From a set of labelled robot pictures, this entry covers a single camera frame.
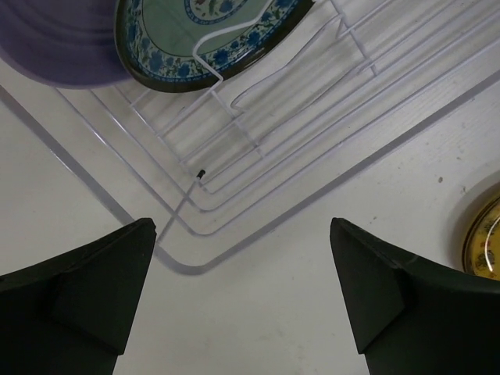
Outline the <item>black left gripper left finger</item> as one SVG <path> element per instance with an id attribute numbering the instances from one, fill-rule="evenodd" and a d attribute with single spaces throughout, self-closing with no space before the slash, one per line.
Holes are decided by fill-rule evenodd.
<path id="1" fill-rule="evenodd" d="M 3 374 L 111 374 L 126 349 L 156 241 L 141 218 L 1 277 Z"/>

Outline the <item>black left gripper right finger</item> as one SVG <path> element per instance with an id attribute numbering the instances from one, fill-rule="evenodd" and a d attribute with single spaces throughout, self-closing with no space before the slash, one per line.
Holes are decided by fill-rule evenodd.
<path id="1" fill-rule="evenodd" d="M 499 282 L 442 266 L 334 218 L 330 246 L 371 374 L 497 374 Z"/>

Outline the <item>yellow patterned plate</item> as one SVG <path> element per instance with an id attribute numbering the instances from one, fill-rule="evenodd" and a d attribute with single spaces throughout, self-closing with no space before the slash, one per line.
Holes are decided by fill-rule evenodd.
<path id="1" fill-rule="evenodd" d="M 499 195 L 481 207 L 467 228 L 462 267 L 466 273 L 499 280 Z"/>

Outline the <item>green blue floral plate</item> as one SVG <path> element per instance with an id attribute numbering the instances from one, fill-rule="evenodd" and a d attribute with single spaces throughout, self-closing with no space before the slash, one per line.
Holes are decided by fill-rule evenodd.
<path id="1" fill-rule="evenodd" d="M 311 1 L 120 1 L 115 42 L 130 75 L 156 91 L 186 93 L 228 80 L 278 46 Z"/>

